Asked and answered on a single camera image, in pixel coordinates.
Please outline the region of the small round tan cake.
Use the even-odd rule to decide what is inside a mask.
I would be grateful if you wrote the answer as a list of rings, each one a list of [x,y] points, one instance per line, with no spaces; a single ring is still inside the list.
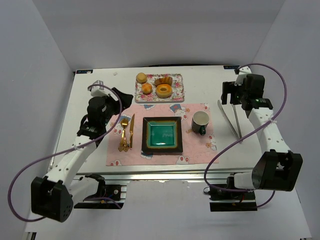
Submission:
[[[140,72],[140,73],[138,73],[138,74],[136,75],[136,81],[137,81],[138,83],[140,83],[140,84],[146,83],[147,80],[148,80],[148,77],[147,77],[147,75],[146,75],[145,73],[143,73],[143,72]]]

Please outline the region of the dark green mug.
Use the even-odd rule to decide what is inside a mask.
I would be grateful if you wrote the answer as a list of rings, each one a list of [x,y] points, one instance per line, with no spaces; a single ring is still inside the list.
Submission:
[[[206,112],[197,111],[192,117],[191,129],[194,133],[204,136],[209,122],[210,117]]]

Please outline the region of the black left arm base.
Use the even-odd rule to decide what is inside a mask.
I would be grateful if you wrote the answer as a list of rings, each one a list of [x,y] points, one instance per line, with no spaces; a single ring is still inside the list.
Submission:
[[[127,186],[110,183],[99,174],[80,176],[68,189],[74,209],[121,209],[124,206]]]

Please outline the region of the aluminium table frame rail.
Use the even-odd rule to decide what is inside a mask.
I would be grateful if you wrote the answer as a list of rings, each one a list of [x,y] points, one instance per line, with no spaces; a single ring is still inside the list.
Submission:
[[[162,181],[162,180],[202,180],[207,165],[175,164],[175,165],[114,165],[93,166],[88,162],[79,170],[75,167],[55,166],[49,173],[52,181],[66,180],[70,184],[80,176],[98,174],[108,181]]]

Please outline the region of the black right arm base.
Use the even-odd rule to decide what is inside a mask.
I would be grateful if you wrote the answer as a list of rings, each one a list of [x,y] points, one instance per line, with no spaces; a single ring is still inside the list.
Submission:
[[[209,196],[211,212],[253,212],[257,211],[254,192],[229,192],[207,186],[203,193]]]

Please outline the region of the pink bunny placemat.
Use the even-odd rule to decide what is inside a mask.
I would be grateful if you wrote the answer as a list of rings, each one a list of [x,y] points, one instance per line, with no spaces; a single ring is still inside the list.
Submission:
[[[210,114],[208,103],[189,104],[144,104],[132,105],[121,115],[121,119],[133,122],[133,148],[119,151],[123,127],[113,117],[109,125],[114,127],[107,139],[107,166],[139,165],[183,165],[205,164],[218,153],[212,122],[206,127],[206,134],[201,136],[192,131],[192,117],[198,111]],[[181,119],[181,153],[144,153],[142,151],[144,117],[179,117]]]

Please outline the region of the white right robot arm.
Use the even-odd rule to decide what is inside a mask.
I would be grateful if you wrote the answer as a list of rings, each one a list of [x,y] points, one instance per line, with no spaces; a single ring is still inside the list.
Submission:
[[[262,156],[251,172],[236,173],[234,187],[243,190],[293,190],[300,173],[303,158],[285,143],[274,116],[271,101],[263,97],[265,78],[245,74],[236,81],[223,82],[222,104],[241,105],[257,131]]]

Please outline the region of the brown twisted pastry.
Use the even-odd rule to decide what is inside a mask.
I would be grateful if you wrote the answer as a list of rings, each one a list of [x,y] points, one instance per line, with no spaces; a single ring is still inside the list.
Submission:
[[[154,81],[154,85],[157,87],[158,85],[166,84],[166,85],[172,85],[173,78],[170,76],[164,76],[162,78],[158,78]]]

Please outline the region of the gold knife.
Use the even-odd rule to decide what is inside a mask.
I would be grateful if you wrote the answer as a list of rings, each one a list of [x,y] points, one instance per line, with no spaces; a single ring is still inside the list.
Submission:
[[[129,148],[133,148],[133,135],[134,135],[134,123],[135,123],[135,114],[132,115],[130,127],[129,127]]]

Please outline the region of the round orange bun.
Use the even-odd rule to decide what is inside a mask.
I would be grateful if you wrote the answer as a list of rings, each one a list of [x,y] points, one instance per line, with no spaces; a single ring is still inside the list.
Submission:
[[[148,95],[153,91],[153,86],[146,82],[141,86],[141,90],[143,94]]]

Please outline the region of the black teal square plate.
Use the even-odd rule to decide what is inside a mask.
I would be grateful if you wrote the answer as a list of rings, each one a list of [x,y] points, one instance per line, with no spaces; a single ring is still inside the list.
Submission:
[[[180,117],[144,117],[141,150],[153,154],[183,152],[182,121]]]

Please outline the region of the floral rectangular tray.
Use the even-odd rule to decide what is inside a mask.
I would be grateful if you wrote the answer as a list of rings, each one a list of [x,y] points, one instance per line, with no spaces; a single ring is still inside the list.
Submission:
[[[140,72],[135,81],[136,103],[182,103],[185,100],[183,76],[180,73]]]

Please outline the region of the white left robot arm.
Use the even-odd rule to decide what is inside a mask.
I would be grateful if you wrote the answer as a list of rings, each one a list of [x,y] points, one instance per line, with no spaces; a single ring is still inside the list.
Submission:
[[[103,198],[106,194],[104,177],[91,173],[72,183],[81,166],[98,148],[107,133],[107,124],[113,116],[132,104],[133,95],[113,87],[114,99],[98,86],[89,88],[87,114],[81,119],[73,147],[44,177],[35,177],[31,182],[31,211],[63,223],[78,203]]]

